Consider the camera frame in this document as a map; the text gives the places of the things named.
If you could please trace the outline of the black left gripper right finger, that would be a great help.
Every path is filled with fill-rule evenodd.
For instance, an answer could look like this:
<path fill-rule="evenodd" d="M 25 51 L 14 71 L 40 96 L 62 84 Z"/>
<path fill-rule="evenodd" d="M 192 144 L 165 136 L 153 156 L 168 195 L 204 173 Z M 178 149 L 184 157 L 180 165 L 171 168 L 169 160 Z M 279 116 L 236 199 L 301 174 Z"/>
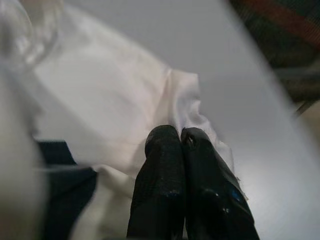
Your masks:
<path fill-rule="evenodd" d="M 239 182 L 208 135 L 181 132 L 188 240 L 260 240 Z"/>

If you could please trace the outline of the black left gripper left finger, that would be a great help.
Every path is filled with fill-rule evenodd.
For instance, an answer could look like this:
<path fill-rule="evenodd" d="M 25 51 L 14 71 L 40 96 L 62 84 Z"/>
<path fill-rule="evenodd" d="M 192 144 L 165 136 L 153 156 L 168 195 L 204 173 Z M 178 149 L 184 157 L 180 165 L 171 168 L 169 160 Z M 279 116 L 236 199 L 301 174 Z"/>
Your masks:
<path fill-rule="evenodd" d="M 186 180 L 181 142 L 171 125 L 155 127 L 144 146 L 126 237 L 132 240 L 182 240 Z"/>

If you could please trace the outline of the white printed t-shirt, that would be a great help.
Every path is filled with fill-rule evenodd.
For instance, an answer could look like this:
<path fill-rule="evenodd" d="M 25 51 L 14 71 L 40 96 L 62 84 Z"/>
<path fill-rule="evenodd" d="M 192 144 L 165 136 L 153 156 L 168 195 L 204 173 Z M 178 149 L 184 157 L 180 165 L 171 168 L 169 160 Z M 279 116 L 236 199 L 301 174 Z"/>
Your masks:
<path fill-rule="evenodd" d="M 200 106 L 196 74 L 81 10 L 0 0 L 0 240 L 133 240 L 135 180 L 158 126 L 181 149 L 183 129 L 203 130 L 235 175 Z"/>

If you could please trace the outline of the grey table with black legs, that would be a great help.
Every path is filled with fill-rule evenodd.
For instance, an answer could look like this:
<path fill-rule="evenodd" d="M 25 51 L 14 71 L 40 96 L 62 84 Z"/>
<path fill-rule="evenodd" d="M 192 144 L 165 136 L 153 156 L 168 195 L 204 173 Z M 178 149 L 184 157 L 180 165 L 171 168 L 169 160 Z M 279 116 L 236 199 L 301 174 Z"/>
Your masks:
<path fill-rule="evenodd" d="M 198 74 L 201 110 L 232 149 L 261 240 L 320 240 L 317 143 L 226 1 L 67 1 Z"/>

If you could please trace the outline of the patterned cushion chair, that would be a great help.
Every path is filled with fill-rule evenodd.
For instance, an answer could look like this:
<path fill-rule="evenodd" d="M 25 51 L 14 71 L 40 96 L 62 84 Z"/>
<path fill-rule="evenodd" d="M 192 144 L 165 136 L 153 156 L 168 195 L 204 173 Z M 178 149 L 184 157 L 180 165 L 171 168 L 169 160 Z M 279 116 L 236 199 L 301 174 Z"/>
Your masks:
<path fill-rule="evenodd" d="M 320 102 L 320 0 L 227 0 L 302 114 Z"/>

